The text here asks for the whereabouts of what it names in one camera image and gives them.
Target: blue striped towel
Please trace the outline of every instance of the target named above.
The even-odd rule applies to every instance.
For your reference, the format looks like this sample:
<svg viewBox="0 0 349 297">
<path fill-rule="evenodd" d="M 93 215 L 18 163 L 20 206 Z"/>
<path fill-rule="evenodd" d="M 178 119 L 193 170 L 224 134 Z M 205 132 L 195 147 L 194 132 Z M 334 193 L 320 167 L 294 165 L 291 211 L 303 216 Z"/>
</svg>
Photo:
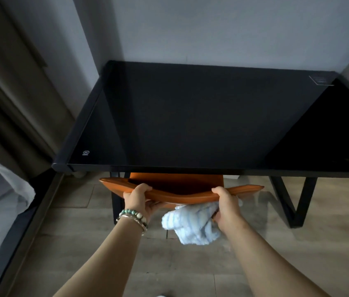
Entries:
<svg viewBox="0 0 349 297">
<path fill-rule="evenodd" d="M 176 206 L 162 217 L 162 227 L 173 229 L 184 245 L 208 245 L 221 235 L 217 223 L 212 220 L 217 210 L 218 202 Z"/>
</svg>

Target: gray curtain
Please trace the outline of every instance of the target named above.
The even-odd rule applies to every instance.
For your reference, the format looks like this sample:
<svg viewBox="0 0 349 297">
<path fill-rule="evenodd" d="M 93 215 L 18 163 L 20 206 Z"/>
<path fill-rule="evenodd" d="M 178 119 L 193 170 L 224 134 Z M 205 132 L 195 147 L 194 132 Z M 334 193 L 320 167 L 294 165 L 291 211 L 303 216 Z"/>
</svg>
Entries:
<svg viewBox="0 0 349 297">
<path fill-rule="evenodd" d="M 42 173 L 73 121 L 0 5 L 0 164 L 25 180 Z"/>
</svg>

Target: beaded bracelet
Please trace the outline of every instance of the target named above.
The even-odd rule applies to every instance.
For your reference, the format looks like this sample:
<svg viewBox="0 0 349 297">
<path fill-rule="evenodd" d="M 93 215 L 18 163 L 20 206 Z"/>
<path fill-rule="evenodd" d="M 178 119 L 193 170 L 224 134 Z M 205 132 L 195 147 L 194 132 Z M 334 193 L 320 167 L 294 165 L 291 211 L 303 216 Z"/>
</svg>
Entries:
<svg viewBox="0 0 349 297">
<path fill-rule="evenodd" d="M 133 220 L 135 220 L 135 222 L 137 222 L 143 228 L 143 234 L 148 229 L 147 219 L 143 217 L 142 213 L 138 213 L 137 211 L 126 209 L 126 210 L 122 210 L 122 212 L 119 214 L 117 218 L 117 222 L 121 217 L 132 218 Z"/>
</svg>

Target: wooden floor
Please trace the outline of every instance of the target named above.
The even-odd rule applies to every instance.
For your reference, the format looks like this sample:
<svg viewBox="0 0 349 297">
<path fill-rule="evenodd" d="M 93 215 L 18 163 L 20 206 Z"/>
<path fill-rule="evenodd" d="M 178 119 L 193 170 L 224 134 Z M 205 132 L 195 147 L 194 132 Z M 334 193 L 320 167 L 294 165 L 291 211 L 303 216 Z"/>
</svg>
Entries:
<svg viewBox="0 0 349 297">
<path fill-rule="evenodd" d="M 52 296 L 88 260 L 113 228 L 111 197 L 98 182 L 107 173 L 67 177 L 10 293 L 11 297 Z M 294 204 L 304 179 L 285 177 Z M 335 297 L 349 296 L 349 179 L 317 181 L 305 225 L 289 229 L 268 177 L 226 180 L 226 186 L 261 184 L 242 213 L 287 260 Z M 163 230 L 160 211 L 142 238 L 124 296 L 252 296 L 228 242 L 181 245 Z"/>
</svg>

